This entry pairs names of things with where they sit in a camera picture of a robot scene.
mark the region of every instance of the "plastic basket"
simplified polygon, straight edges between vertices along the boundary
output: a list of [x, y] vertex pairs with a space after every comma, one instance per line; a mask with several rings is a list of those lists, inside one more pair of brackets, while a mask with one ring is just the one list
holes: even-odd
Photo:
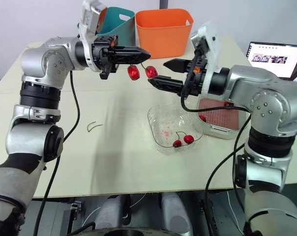
[[108, 7], [102, 35], [118, 35], [118, 45], [135, 46], [134, 12], [120, 7]]
[[193, 19], [184, 9], [140, 11], [135, 16], [141, 48], [151, 59], [184, 54]]

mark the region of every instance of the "white wall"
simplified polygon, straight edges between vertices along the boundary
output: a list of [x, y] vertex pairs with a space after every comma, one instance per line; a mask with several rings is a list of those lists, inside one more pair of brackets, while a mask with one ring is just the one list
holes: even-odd
[[[159, 7], [159, 0], [101, 2], [134, 12]], [[76, 36], [82, 3], [83, 0], [0, 0], [0, 78], [29, 43]]]
[[193, 30], [212, 21], [246, 53], [250, 41], [297, 44], [297, 0], [169, 0], [194, 18]]

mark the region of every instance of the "teal bin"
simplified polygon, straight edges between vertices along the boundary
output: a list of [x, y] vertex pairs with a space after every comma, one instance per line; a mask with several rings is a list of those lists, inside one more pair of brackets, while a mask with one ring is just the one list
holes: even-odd
[[119, 46], [135, 46], [134, 12], [120, 7], [108, 7], [103, 28], [98, 36], [118, 35]]

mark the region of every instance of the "black cable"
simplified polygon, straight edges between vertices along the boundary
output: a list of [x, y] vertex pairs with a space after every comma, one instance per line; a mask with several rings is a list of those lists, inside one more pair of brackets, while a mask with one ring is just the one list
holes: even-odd
[[[69, 133], [65, 136], [63, 142], [65, 142], [65, 140], [67, 140], [67, 138], [75, 130], [76, 126], [78, 125], [78, 123], [80, 121], [80, 116], [81, 116], [79, 102], [78, 102], [78, 99], [76, 97], [75, 89], [74, 89], [74, 85], [73, 85], [73, 74], [72, 74], [72, 71], [70, 71], [70, 82], [71, 82], [71, 88], [72, 88], [72, 92], [73, 92], [73, 96], [74, 96], [74, 100], [75, 100], [75, 105], [76, 105], [76, 108], [77, 108], [77, 111], [78, 111], [78, 116], [77, 116], [77, 119], [76, 119], [76, 122], [75, 122], [74, 126], [69, 131]], [[42, 212], [44, 210], [44, 207], [45, 207], [45, 204], [46, 204], [46, 201], [47, 201], [47, 198], [48, 198], [48, 194], [49, 194], [51, 185], [52, 185], [52, 183], [53, 183], [53, 181], [55, 179], [55, 175], [56, 175], [56, 172], [58, 170], [58, 166], [59, 166], [59, 162], [60, 162], [60, 157], [61, 156], [57, 157], [57, 161], [56, 161], [56, 164], [55, 164], [54, 171], [53, 171], [53, 173], [51, 175], [51, 178], [50, 178], [50, 181], [48, 183], [48, 186], [47, 186], [47, 189], [46, 189], [44, 198], [42, 199], [42, 202], [41, 202], [41, 205], [40, 205], [40, 209], [39, 209], [39, 212], [38, 212], [38, 215], [37, 215], [36, 223], [35, 223], [35, 228], [34, 228], [33, 236], [37, 236], [37, 234], [38, 234], [40, 219], [41, 219]]]
[[[250, 114], [250, 116], [248, 117], [248, 119], [246, 120], [246, 122], [243, 124], [243, 126], [241, 127], [241, 129], [240, 129], [240, 131], [239, 131], [239, 133], [238, 133], [238, 135], [237, 135], [237, 137], [236, 137], [235, 144], [234, 144], [234, 151], [236, 150], [236, 148], [237, 148], [237, 144], [238, 144], [238, 141], [239, 141], [239, 138], [240, 138], [240, 136], [241, 136], [243, 130], [245, 129], [246, 125], [249, 123], [250, 119], [251, 119], [251, 114]], [[245, 212], [245, 209], [244, 209], [244, 207], [243, 207], [243, 204], [242, 204], [242, 202], [241, 202], [241, 200], [240, 200], [240, 197], [239, 197], [239, 194], [238, 194], [238, 192], [237, 192], [236, 183], [235, 183], [235, 180], [234, 180], [235, 163], [236, 163], [236, 153], [234, 153], [234, 155], [233, 155], [233, 171], [232, 171], [233, 188], [234, 188], [234, 191], [235, 191], [235, 194], [236, 194], [237, 201], [238, 201], [238, 203], [239, 203], [239, 205], [240, 205], [242, 211]]]
[[88, 224], [86, 224], [86, 225], [84, 225], [84, 226], [78, 228], [76, 231], [73, 231], [73, 232], [67, 234], [66, 236], [77, 235], [77, 234], [79, 234], [80, 232], [83, 232], [84, 230], [86, 230], [86, 229], [87, 229], [88, 227], [90, 227], [90, 226], [91, 226], [91, 230], [94, 230], [95, 227], [96, 227], [95, 222], [89, 222]]
[[[216, 167], [215, 169], [213, 170], [212, 174], [210, 175], [210, 177], [208, 178], [208, 182], [207, 182], [207, 185], [206, 185], [206, 189], [205, 189], [205, 193], [204, 193], [204, 202], [205, 202], [205, 207], [206, 207], [206, 213], [208, 214], [210, 212], [210, 206], [209, 206], [209, 203], [208, 203], [208, 187], [209, 187], [209, 184], [211, 183], [211, 180], [213, 178], [213, 176], [215, 175], [216, 171], [229, 159], [231, 158], [234, 153], [238, 152], [239, 150], [241, 150], [243, 147], [245, 146], [245, 144], [241, 145], [240, 147], [238, 147], [235, 151], [233, 151], [231, 154], [229, 154], [224, 160], [222, 160]], [[211, 226], [211, 229], [212, 231], [214, 232], [214, 235], [215, 236], [218, 236], [218, 232], [214, 226], [214, 223], [213, 221], [211, 220], [211, 218], [209, 216], [206, 216], [207, 219], [209, 219], [209, 224]]]
[[187, 112], [208, 112], [208, 111], [214, 111], [214, 110], [239, 110], [239, 111], [244, 111], [244, 112], [249, 112], [246, 108], [244, 107], [210, 107], [210, 108], [204, 108], [204, 109], [189, 109], [186, 107], [184, 103], [184, 97], [181, 96], [181, 106], [182, 108], [187, 111]]
[[71, 88], [72, 88], [72, 93], [73, 93], [73, 97], [74, 97], [74, 101], [75, 101], [75, 105], [76, 105], [76, 109], [78, 111], [78, 116], [76, 118], [76, 122], [74, 124], [74, 126], [72, 127], [72, 129], [69, 131], [69, 133], [65, 136], [64, 138], [64, 142], [65, 140], [67, 140], [67, 138], [72, 134], [72, 132], [75, 130], [76, 126], [78, 126], [79, 121], [80, 121], [80, 117], [81, 117], [81, 112], [80, 112], [80, 105], [78, 102], [78, 98], [76, 97], [76, 93], [75, 93], [75, 89], [74, 89], [74, 85], [73, 85], [73, 75], [72, 75], [72, 70], [70, 71], [70, 82], [71, 82]]

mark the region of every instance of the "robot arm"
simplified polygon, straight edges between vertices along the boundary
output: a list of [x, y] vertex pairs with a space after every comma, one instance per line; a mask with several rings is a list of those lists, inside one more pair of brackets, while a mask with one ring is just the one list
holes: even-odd
[[107, 79], [119, 64], [139, 64], [150, 57], [141, 48], [118, 46], [116, 36], [95, 35], [105, 9], [98, 1], [86, 0], [80, 39], [51, 38], [21, 57], [21, 99], [6, 138], [8, 159], [0, 165], [0, 235], [18, 234], [45, 163], [62, 152], [63, 130], [56, 123], [60, 91], [69, 71], [89, 67]]
[[280, 194], [297, 134], [297, 83], [251, 66], [213, 71], [217, 63], [214, 55], [219, 52], [217, 42], [212, 26], [206, 24], [192, 37], [192, 61], [173, 59], [164, 63], [175, 72], [188, 72], [185, 83], [161, 75], [149, 82], [182, 99], [213, 94], [251, 113], [249, 138], [235, 168], [235, 182], [245, 189], [244, 230], [246, 235], [297, 235], [297, 208]]

